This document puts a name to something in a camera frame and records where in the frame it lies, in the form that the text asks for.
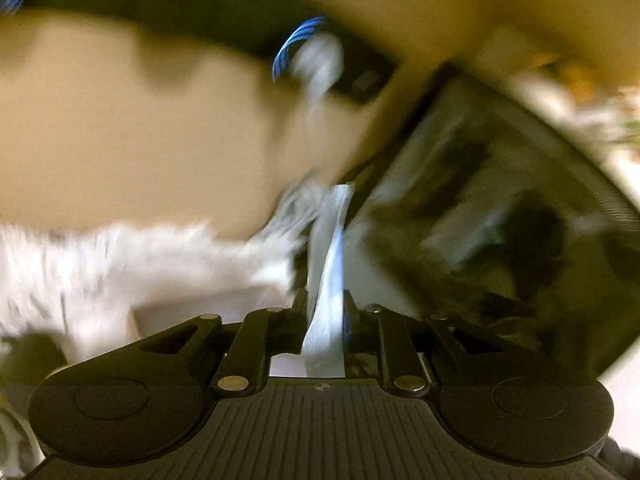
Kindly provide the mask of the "clear plastic strip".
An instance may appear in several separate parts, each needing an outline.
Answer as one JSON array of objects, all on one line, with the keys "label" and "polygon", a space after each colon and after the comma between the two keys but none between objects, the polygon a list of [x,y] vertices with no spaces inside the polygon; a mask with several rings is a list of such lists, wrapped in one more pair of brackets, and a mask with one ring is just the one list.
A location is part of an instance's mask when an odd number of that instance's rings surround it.
[{"label": "clear plastic strip", "polygon": [[308,245],[307,318],[302,351],[306,375],[346,376],[343,353],[343,235],[352,187],[334,185],[324,196]]}]

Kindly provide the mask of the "white fringed cloth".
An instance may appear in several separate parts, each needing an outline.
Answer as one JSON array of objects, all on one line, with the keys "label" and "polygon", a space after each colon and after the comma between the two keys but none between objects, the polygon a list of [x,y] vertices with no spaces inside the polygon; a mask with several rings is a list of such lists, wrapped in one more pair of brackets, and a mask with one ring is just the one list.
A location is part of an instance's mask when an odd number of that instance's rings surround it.
[{"label": "white fringed cloth", "polygon": [[228,290],[268,287],[291,296],[293,259],[317,218],[324,187],[300,181],[248,240],[222,240],[205,222],[86,232],[1,228],[1,349],[32,334],[52,337],[70,362],[129,344],[132,311]]}]

